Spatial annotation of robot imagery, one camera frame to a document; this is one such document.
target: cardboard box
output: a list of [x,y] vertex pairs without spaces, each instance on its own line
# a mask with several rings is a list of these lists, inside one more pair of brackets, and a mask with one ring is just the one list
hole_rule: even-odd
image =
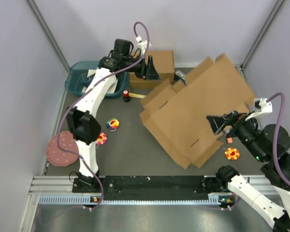
[[186,84],[165,80],[141,103],[145,127],[170,157],[183,168],[201,167],[222,146],[206,120],[207,115],[248,112],[255,95],[223,54],[207,58],[186,75]]
[[153,89],[160,85],[164,80],[173,83],[174,80],[174,58],[173,51],[148,51],[148,56],[153,56],[154,66],[161,77],[161,81],[146,81],[137,78],[134,73],[130,73],[130,85],[132,88]]

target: teal plastic basket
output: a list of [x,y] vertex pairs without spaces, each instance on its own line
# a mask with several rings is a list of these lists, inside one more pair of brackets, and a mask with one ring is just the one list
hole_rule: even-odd
[[[89,69],[97,69],[99,62],[96,61],[81,61],[74,64],[70,70],[67,80],[64,83],[64,87],[68,93],[81,97],[84,84],[81,82],[82,76],[87,75]],[[123,72],[118,77],[117,86],[114,93],[107,93],[106,98],[118,98],[125,90],[129,81],[129,73]]]

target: white wall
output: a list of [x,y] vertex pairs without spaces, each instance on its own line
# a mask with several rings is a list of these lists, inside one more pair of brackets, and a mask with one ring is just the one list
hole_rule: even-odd
[[[286,95],[282,126],[290,135],[290,0],[270,27],[246,70],[248,83],[260,97],[277,92]],[[266,125],[276,123],[280,98],[273,101],[274,112],[262,118]]]
[[[35,0],[69,65],[100,60],[116,38],[135,41],[144,22],[153,50],[175,51],[177,67],[226,52],[241,64],[276,0]],[[138,28],[145,36],[142,27]]]
[[66,72],[24,0],[0,1],[0,232],[18,226],[41,174]]

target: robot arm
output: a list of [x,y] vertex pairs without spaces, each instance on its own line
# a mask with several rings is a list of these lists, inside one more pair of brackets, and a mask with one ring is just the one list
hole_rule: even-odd
[[[267,114],[271,109],[271,103],[266,103],[270,107],[265,110]],[[222,167],[216,177],[220,183],[224,183],[225,188],[238,194],[249,205],[251,205],[273,228],[273,231],[290,232],[290,186],[287,185],[279,176],[273,159],[273,136],[275,124],[267,125],[263,130],[258,129],[258,122],[254,118],[259,116],[256,111],[246,114],[232,111],[223,116],[207,116],[214,134],[219,134],[226,126],[231,126],[231,130],[226,135],[227,137],[238,137],[243,145],[250,151],[254,158],[259,162],[265,162],[261,171],[265,174],[272,185],[274,185],[278,194],[280,195],[283,205],[282,208],[258,191],[252,188],[242,176],[232,167]],[[290,137],[287,131],[279,128],[278,142],[277,142],[277,156],[279,159],[279,166],[284,176],[290,181],[290,154],[287,150],[290,148]]]
[[[107,90],[117,79],[115,75],[111,74],[132,65],[140,58],[140,55],[133,57],[131,55],[132,50],[132,42],[116,39],[114,49],[111,50],[109,56],[103,57],[99,62],[94,78],[87,88],[87,91],[91,91],[67,115],[68,127],[73,134],[73,138],[76,140],[79,154],[94,173],[97,173],[99,169],[96,162],[96,147],[94,142],[101,132],[101,126],[95,119],[97,110]],[[145,80],[160,79],[154,67],[152,56],[148,57],[147,64],[144,58],[140,63],[131,67],[128,72],[133,72],[137,77]],[[110,75],[109,78],[100,82],[108,75]],[[92,184],[93,175],[83,162],[80,162],[79,172],[80,176],[84,177],[84,182]]]

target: cardboard flap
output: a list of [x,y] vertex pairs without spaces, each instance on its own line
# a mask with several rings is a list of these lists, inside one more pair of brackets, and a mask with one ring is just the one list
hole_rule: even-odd
[[214,64],[213,60],[210,57],[207,57],[200,65],[191,70],[185,78],[186,84],[189,85],[193,82],[198,76],[205,72],[209,67]]
[[217,65],[213,65],[203,72],[187,88],[193,94],[191,99],[195,100],[198,113],[204,117],[206,115],[224,115],[235,110],[244,102],[238,92],[249,89],[247,84],[238,88],[230,81],[230,76],[226,76]]
[[158,73],[174,73],[173,51],[148,51],[146,61],[148,56],[153,56],[154,66]]
[[178,93],[184,87],[186,87],[186,85],[182,81],[177,81],[174,85],[172,85],[172,89],[175,91],[175,93]]
[[244,78],[240,75],[238,70],[235,68],[231,60],[226,56],[226,54],[221,54],[216,58],[216,65],[222,71],[229,82],[232,83],[234,91],[237,91],[238,97],[248,103],[252,104],[251,100],[255,98],[255,94],[252,89],[247,85]]
[[176,93],[172,90],[169,80],[165,80],[161,85],[154,88],[145,98],[141,99],[141,104],[145,109],[158,109]]
[[201,168],[203,164],[223,145],[223,142],[216,140],[205,152],[203,152],[198,158],[192,163],[193,165]]
[[237,112],[239,113],[249,113],[249,107],[247,105],[247,103],[242,103],[241,105],[239,105],[237,108],[236,108]]
[[187,157],[192,163],[196,160],[208,159],[223,144],[217,140],[218,137],[220,135],[214,135],[209,123],[204,121],[202,127],[199,127],[199,138],[190,146]]
[[200,117],[206,119],[198,114],[187,88],[151,114],[151,119],[164,132],[164,137],[191,161],[194,159],[189,157],[190,148],[202,136],[198,130]]
[[190,160],[184,157],[180,151],[174,146],[172,140],[168,139],[156,124],[156,122],[150,117],[150,112],[148,109],[145,109],[140,114],[141,120],[144,126],[151,132],[151,134],[157,139],[159,144],[163,149],[169,154],[169,156],[181,167],[187,169],[191,164]]

